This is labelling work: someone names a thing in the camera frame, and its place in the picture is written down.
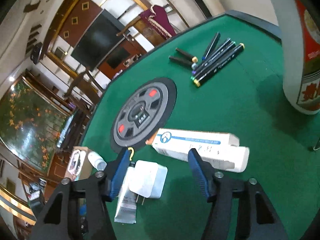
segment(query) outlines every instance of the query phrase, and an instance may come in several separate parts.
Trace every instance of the large framed mural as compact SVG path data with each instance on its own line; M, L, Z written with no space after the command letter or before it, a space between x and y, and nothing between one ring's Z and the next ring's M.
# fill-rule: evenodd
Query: large framed mural
M0 100L0 138L18 158L48 174L67 118L21 76Z

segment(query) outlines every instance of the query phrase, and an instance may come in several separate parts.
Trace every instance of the television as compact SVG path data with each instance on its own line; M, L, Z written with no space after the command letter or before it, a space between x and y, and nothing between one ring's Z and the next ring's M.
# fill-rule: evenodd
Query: television
M116 36L123 28L121 22L103 10L78 41L71 57L93 70L123 40L123 36Z

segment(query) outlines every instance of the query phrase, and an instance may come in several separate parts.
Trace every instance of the black marker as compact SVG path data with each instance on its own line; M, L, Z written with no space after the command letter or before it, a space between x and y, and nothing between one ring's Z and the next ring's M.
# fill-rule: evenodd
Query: black marker
M213 57L215 57L215 55L217 53L219 53L220 51L224 50L224 47L229 45L229 43L231 42L231 39L228 38L224 41L223 44L221 44L221 46L219 48L217 48L214 52L211 53L211 55L209 55L205 60L203 60L200 65L196 68L195 71L192 72L192 74L197 74L200 70L202 70L202 68L204 67L204 65L208 62L211 61Z
M193 82L197 87L203 85L207 80L215 75L220 69L227 65L231 60L235 59L244 50L244 44L240 43L235 49L230 51L222 60L215 64L207 73Z
M197 63L198 62L198 58L195 57L195 56L192 56L190 53L182 50L182 49L179 49L179 48L176 48L176 51L179 52L183 57L185 57L186 59L192 61L193 63Z
M216 46L218 44L219 39L220 39L220 32L217 32L216 35L213 37L210 45L205 50L205 52L202 56L202 60L205 60L210 55L210 53L212 53L214 51L214 49L216 48Z
M207 62L204 67L198 71L197 74L195 74L193 77L191 77L191 80L194 80L198 77L200 77L201 75L203 75L204 73L206 73L211 66L213 66L214 64L218 63L222 58L224 58L224 56L231 51L233 48L236 47L236 43L233 41L230 45L228 45L227 47L224 47L222 50L219 51L219 53L217 53L211 61Z
M191 68L191 66L192 66L192 62L188 61L184 58L169 56L169 60L172 62L178 63L179 65L186 66L189 68Z

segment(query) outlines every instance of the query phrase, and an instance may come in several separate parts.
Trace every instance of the metal screw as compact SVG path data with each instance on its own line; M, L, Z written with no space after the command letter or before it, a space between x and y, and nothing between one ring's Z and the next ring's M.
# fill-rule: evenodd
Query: metal screw
M219 179L223 178L223 173L221 171L217 171L214 175Z
M250 178L250 179L249 179L249 182L250 182L250 184L252 184L252 185L256 185L256 184L258 183L255 178Z
M69 182L70 182L70 179L69 179L69 178L64 178L64 179L62 179L61 184L66 185L66 184L68 184Z
M97 178L101 178L101 177L104 175L104 172L103 172L103 171L97 171L94 175L95 175Z

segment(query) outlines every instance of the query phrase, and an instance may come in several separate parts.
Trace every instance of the green tabletop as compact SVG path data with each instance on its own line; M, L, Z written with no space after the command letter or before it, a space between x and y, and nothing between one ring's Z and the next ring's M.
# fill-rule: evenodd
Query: green tabletop
M190 70L171 63L179 47L201 58L219 31L245 50L214 78L197 88ZM273 203L289 239L299 239L319 209L320 153L308 151L316 143L319 115L297 112L282 91L283 54L279 42L261 30L231 16L223 16L180 35L132 66L105 92L83 140L105 161L116 158L110 147L113 120L124 102L143 83L168 77L177 86L175 108L165 127L229 132L250 148L243 173L230 177L256 178ZM134 161L157 162L168 168L160 199L138 204L137 223L114 223L119 240L201 238L211 205L200 194L188 163L158 154L151 146L137 151ZM108 203L114 220L117 199ZM233 200L229 239L234 238L237 200Z

